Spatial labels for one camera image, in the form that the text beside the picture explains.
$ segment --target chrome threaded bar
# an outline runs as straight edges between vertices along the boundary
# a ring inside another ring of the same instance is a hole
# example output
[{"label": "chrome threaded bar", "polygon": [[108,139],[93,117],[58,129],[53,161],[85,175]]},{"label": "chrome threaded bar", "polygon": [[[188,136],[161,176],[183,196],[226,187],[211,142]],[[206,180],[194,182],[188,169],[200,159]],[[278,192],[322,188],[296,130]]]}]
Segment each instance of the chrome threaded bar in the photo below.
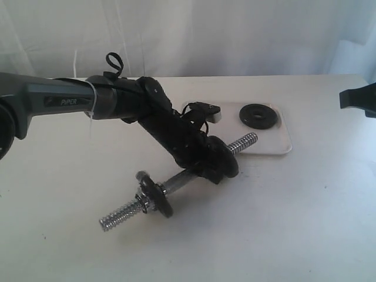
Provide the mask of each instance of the chrome threaded bar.
[{"label": "chrome threaded bar", "polygon": [[[242,150],[255,144],[257,139],[257,135],[254,132],[251,132],[227,145],[227,148],[229,148],[233,155],[236,155]],[[172,194],[196,177],[197,176],[195,174],[185,169],[177,175],[171,177],[166,182],[162,183],[161,190],[165,195]],[[99,220],[99,223],[102,226],[103,231],[109,231],[110,229],[116,227],[130,217],[138,214],[143,209],[146,208],[147,210],[148,206],[153,206],[150,205],[150,203],[151,200],[147,196],[141,194],[141,192],[138,192],[134,200],[110,213],[108,216],[103,217]]]}]

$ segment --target white table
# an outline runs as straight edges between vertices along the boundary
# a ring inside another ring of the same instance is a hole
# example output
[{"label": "white table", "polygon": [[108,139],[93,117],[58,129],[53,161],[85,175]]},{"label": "white table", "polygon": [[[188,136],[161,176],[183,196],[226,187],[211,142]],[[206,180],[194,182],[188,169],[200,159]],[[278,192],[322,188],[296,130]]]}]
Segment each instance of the white table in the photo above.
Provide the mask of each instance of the white table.
[{"label": "white table", "polygon": [[356,75],[160,78],[186,100],[249,97],[284,113],[293,150],[239,156],[241,173],[170,197],[175,214],[98,219],[132,199],[135,173],[180,169],[137,124],[35,117],[0,162],[0,280],[375,281],[376,119],[340,110]]}]

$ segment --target white tray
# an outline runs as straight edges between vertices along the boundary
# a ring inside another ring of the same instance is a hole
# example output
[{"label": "white tray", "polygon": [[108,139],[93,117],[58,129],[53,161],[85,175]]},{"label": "white tray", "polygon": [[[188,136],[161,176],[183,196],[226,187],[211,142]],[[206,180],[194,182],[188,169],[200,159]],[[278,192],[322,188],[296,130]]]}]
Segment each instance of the white tray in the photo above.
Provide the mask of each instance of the white tray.
[{"label": "white tray", "polygon": [[[278,107],[273,104],[260,102],[198,102],[209,103],[221,107],[221,120],[218,123],[209,123],[209,135],[218,136],[228,144],[249,132],[255,132],[257,134],[257,143],[242,151],[242,153],[255,155],[284,155],[293,148],[283,115]],[[278,114],[277,124],[266,130],[253,129],[244,125],[239,118],[239,111],[243,106],[253,103],[266,105],[274,109]]]}]

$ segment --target white backdrop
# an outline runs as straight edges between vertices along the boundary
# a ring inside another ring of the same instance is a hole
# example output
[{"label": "white backdrop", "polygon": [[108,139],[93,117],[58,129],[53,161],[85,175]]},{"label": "white backdrop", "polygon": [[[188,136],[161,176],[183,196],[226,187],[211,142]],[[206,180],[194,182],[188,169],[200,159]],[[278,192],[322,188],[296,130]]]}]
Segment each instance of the white backdrop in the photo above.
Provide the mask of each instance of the white backdrop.
[{"label": "white backdrop", "polygon": [[85,77],[359,73],[376,80],[375,0],[0,0],[0,71]]}]

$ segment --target threaded end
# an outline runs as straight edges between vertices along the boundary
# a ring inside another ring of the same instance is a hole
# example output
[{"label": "threaded end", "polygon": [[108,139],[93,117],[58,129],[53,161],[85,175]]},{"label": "threaded end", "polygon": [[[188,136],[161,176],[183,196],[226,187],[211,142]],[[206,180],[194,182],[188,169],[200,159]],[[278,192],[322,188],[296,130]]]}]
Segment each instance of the threaded end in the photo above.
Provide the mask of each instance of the threaded end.
[{"label": "threaded end", "polygon": [[233,143],[227,145],[227,148],[232,152],[233,155],[245,150],[249,146],[255,144],[259,138],[256,133],[250,132],[244,135],[242,138],[237,139]]},{"label": "threaded end", "polygon": [[110,213],[108,216],[100,219],[99,223],[100,226],[102,226],[103,231],[109,231],[141,211],[142,204],[138,199],[134,199],[128,204]]}]

